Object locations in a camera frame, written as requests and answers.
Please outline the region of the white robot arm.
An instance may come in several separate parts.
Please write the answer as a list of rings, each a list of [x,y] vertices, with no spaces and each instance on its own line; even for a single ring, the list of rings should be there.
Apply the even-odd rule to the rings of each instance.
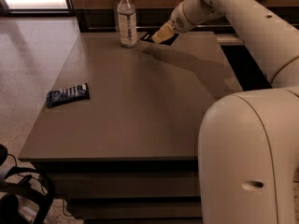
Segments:
[[[224,16],[270,82],[221,98],[198,136],[203,224],[296,224],[299,31],[255,0],[184,0],[160,43]]]

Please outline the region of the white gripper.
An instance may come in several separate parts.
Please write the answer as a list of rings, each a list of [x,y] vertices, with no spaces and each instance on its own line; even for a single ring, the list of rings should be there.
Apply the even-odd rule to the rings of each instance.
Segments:
[[[184,14],[183,3],[180,3],[171,13],[170,21],[166,22],[152,37],[154,43],[161,44],[177,33],[187,33],[195,27]]]

